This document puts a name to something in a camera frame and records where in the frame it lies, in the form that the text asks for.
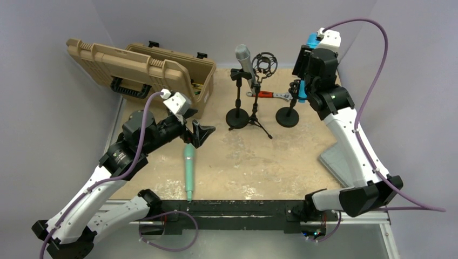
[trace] cable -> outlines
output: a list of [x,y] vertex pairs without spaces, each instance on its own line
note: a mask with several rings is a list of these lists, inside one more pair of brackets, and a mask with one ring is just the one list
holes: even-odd
[[[148,108],[150,107],[151,101],[154,99],[154,97],[162,95],[162,94],[163,93],[161,93],[161,92],[153,93],[148,98],[148,100],[146,101],[144,111],[148,111]],[[104,184],[104,183],[107,183],[107,182],[112,182],[112,181],[122,180],[123,178],[127,177],[133,171],[133,169],[137,165],[138,159],[140,158],[140,154],[142,152],[143,141],[145,139],[146,116],[147,116],[147,113],[144,112],[143,113],[143,117],[142,117],[142,126],[140,128],[140,138],[138,140],[137,152],[135,153],[135,157],[133,158],[132,164],[130,165],[128,170],[124,174],[122,174],[122,175],[120,175],[118,177],[104,179],[102,181],[95,182],[93,185],[91,185],[89,188],[87,188],[87,191],[88,191],[87,193],[91,193],[92,190],[94,190],[95,188],[97,188],[101,184]],[[41,250],[40,250],[40,259],[44,259],[44,252],[46,250],[46,245],[49,242],[49,240],[51,239],[52,235],[56,232],[57,229],[60,228],[60,224],[65,220],[65,218],[68,216],[70,211],[86,196],[87,193],[86,192],[81,193],[81,195],[78,196],[74,200],[74,202],[72,202],[72,204],[70,204],[68,206],[68,208],[62,214],[62,216],[60,216],[59,220],[56,222],[56,224],[54,225],[53,229],[51,229],[51,231],[49,231],[48,235],[46,236],[45,240],[43,241],[43,245],[42,245]]]
[[[377,166],[375,165],[375,162],[374,162],[374,159],[372,159],[371,155],[369,154],[369,151],[367,150],[366,146],[364,145],[364,143],[362,142],[362,139],[361,139],[361,135],[359,133],[359,129],[358,129],[358,125],[359,125],[359,121],[361,119],[361,116],[362,116],[362,112],[364,110],[364,108],[366,107],[366,104],[367,104],[367,101],[369,99],[369,96],[371,95],[372,93],[372,90],[375,86],[375,83],[377,82],[379,76],[380,76],[380,73],[382,72],[382,69],[383,69],[383,65],[385,64],[385,60],[386,60],[386,57],[387,57],[387,53],[388,53],[388,36],[386,34],[386,31],[384,30],[384,28],[382,27],[382,25],[380,25],[378,22],[372,20],[372,19],[367,19],[367,18],[355,18],[355,19],[349,19],[349,20],[345,20],[345,21],[342,21],[342,22],[338,22],[338,23],[335,23],[331,26],[328,26],[326,27],[323,32],[331,29],[331,28],[334,28],[338,25],[341,25],[341,24],[345,24],[345,23],[350,23],[350,22],[368,22],[368,23],[372,23],[374,24],[375,26],[377,26],[377,28],[380,29],[380,31],[382,32],[383,34],[383,39],[385,41],[385,49],[383,51],[383,57],[382,57],[382,62],[380,63],[380,67],[379,69],[377,70],[377,74],[375,74],[375,78],[374,80],[372,81],[372,84],[371,86],[369,87],[369,90],[367,91],[366,93],[366,96],[364,97],[364,100],[361,104],[361,107],[359,109],[359,112],[357,113],[356,115],[356,118],[355,118],[355,123],[354,123],[354,130],[355,130],[355,134],[356,134],[356,138],[358,139],[358,142],[364,152],[364,154],[366,155],[367,157],[367,160],[369,161],[370,165],[372,166],[373,168],[373,171],[377,174],[377,176],[382,179],[382,181],[388,185],[393,191],[395,191],[396,193],[398,193],[399,195],[401,195],[404,199],[410,201],[411,203],[415,204],[415,205],[418,205],[420,206],[419,208],[417,209],[424,209],[424,210],[433,210],[433,211],[436,211],[436,212],[445,212],[446,210],[444,208],[440,208],[440,207],[434,207],[434,206],[430,206],[430,205],[427,205],[425,203],[422,203],[410,196],[408,196],[407,194],[405,194],[404,192],[400,191],[399,189],[397,189],[393,184],[391,184],[381,173],[380,171],[377,169]],[[392,207],[392,208],[385,208],[383,210],[402,210],[402,209],[413,209],[413,207]]]
[[339,213],[339,220],[337,220],[337,225],[336,225],[335,228],[331,231],[331,233],[329,233],[329,235],[326,235],[326,236],[323,237],[322,239],[314,240],[314,241],[308,241],[308,242],[320,243],[320,242],[323,242],[323,241],[327,240],[327,239],[330,238],[332,235],[334,235],[334,233],[337,231],[337,229],[338,229],[339,226],[340,226],[340,222],[342,222],[342,212],[337,212],[337,213]]
[[141,220],[153,220],[157,217],[162,217],[162,216],[166,216],[168,214],[172,214],[172,213],[178,213],[178,214],[183,214],[183,215],[186,215],[188,216],[191,220],[192,220],[192,223],[194,223],[194,226],[196,227],[196,234],[194,235],[194,238],[192,239],[192,241],[185,247],[182,247],[182,248],[167,248],[167,247],[162,247],[158,244],[155,244],[155,243],[151,243],[150,241],[148,241],[143,235],[142,235],[142,231],[140,230],[140,227],[138,227],[138,234],[140,235],[140,240],[139,241],[143,241],[145,242],[146,244],[149,244],[150,246],[153,246],[153,247],[156,247],[156,248],[159,248],[161,250],[164,250],[164,251],[168,251],[168,252],[181,252],[181,251],[184,251],[186,249],[188,249],[189,247],[191,247],[197,240],[197,236],[199,235],[199,227],[197,226],[197,221],[196,219],[191,216],[189,213],[186,213],[186,212],[181,212],[181,211],[173,211],[173,212],[165,212],[165,213],[162,213],[162,214],[159,214],[159,215],[156,215],[156,216],[153,216],[153,217],[146,217],[144,219],[141,219]]

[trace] table surface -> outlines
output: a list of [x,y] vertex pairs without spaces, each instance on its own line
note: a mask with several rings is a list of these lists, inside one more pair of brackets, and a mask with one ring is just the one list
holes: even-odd
[[[262,83],[262,91],[284,93],[296,79],[290,69],[278,69]],[[254,97],[248,97],[247,82],[241,88],[241,108],[251,114]],[[208,100],[202,125],[217,130],[196,150],[194,193],[195,200],[281,200],[303,199],[318,189],[341,188],[318,156],[334,144],[335,138],[308,103],[297,103],[299,123],[284,128],[275,120],[275,114],[289,103],[277,98],[259,98],[258,119],[270,132],[270,140],[261,128],[247,125],[243,129],[228,130],[227,111],[234,108],[237,87],[230,79],[229,69],[217,69],[214,90]],[[142,110],[141,104],[126,102],[121,122]],[[150,108],[156,120],[164,119],[166,112]],[[142,189],[151,189],[161,199],[186,199],[184,190],[185,144],[175,139],[151,153],[149,164],[111,199],[131,199]]]

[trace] tan plastic case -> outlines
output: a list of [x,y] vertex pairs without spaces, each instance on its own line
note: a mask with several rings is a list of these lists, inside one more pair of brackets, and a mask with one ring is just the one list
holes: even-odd
[[[200,119],[213,92],[214,61],[192,55],[131,44],[126,50],[102,44],[88,44],[80,39],[67,41],[70,56],[102,86],[110,87],[131,101],[145,103],[148,97],[166,88],[186,95]],[[200,94],[194,94],[191,84],[200,84]],[[166,109],[162,99],[151,105]]]

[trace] case lid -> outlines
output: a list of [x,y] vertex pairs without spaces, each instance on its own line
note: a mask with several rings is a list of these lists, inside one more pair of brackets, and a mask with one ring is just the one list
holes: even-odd
[[195,101],[189,72],[177,62],[102,44],[88,44],[75,38],[66,44],[70,56],[99,85],[110,87],[113,78],[117,77],[123,79],[122,87],[138,90],[146,84],[152,88],[149,95],[166,88]]

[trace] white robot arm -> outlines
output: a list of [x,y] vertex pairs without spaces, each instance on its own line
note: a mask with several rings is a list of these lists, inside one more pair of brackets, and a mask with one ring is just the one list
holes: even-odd
[[303,45],[293,74],[305,81],[305,92],[310,106],[331,130],[338,147],[345,156],[353,178],[353,187],[336,190],[319,190],[305,197],[306,213],[324,210],[344,211],[356,217],[369,210],[386,205],[395,192],[373,171],[356,137],[374,159],[377,171],[398,189],[403,183],[399,176],[391,177],[375,155],[360,125],[355,127],[356,109],[348,91],[335,84],[340,47],[340,34],[321,28],[316,34],[316,47]]
[[156,124],[153,114],[147,111],[144,140],[134,168],[130,169],[139,145],[144,116],[142,111],[133,112],[129,116],[118,140],[110,145],[100,159],[99,166],[73,199],[51,219],[40,220],[33,225],[32,230],[39,239],[45,241],[48,238],[48,252],[53,259],[84,258],[94,244],[116,229],[132,221],[161,213],[159,197],[146,189],[127,203],[96,215],[101,206],[148,163],[146,157],[149,153],[177,137],[198,148],[215,131],[214,127],[200,126],[194,120],[192,133],[186,127],[186,119],[197,110],[190,109],[189,98],[168,90],[163,90],[161,96],[165,99],[169,116]]

